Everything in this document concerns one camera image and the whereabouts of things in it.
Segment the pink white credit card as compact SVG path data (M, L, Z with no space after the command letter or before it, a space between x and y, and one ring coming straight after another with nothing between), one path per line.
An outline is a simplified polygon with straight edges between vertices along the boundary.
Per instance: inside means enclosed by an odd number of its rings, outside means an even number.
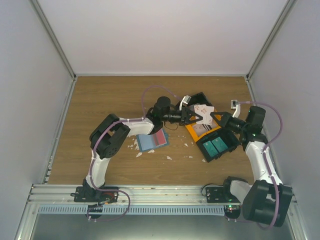
M203 115L202 117L202 124L205 125L211 125L213 122L213 118L211 116L211 113L213 113L215 108L213 106L204 105L203 109L201 110L201 113Z
M207 117L207 106L205 104L196 104L193 106L194 112L196 114L196 124L207 125L209 123Z

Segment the red white credit card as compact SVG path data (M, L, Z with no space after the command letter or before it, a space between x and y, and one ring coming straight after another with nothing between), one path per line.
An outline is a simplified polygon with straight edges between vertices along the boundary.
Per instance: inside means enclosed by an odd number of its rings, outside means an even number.
M166 135L163 129L154 134L154 143L157 147L163 146L167 143Z

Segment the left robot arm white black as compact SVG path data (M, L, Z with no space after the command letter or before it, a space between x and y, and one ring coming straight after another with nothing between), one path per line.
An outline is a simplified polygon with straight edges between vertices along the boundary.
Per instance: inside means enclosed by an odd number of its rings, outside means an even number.
M165 123L186 126L200 122L204 114L196 107L188 106L190 96L186 95L180 105L173 106L166 96L158 98L144 116L121 118L109 114L91 133L91 163L82 186L86 197L98 202L103 197L102 187L111 158L120 150L125 139L134 135L153 135L161 130Z

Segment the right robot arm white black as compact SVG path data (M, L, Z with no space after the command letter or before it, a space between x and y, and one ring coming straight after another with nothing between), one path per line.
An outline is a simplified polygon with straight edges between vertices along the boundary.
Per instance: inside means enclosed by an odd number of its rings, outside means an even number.
M293 191L277 175L270 156L270 142L262 134L266 110L251 106L245 120L229 112L212 112L210 115L219 126L239 134L240 145L250 161L254 177L253 185L228 177L227 187L221 190L223 200L232 203L238 199L243 218L257 223L262 229L281 227Z

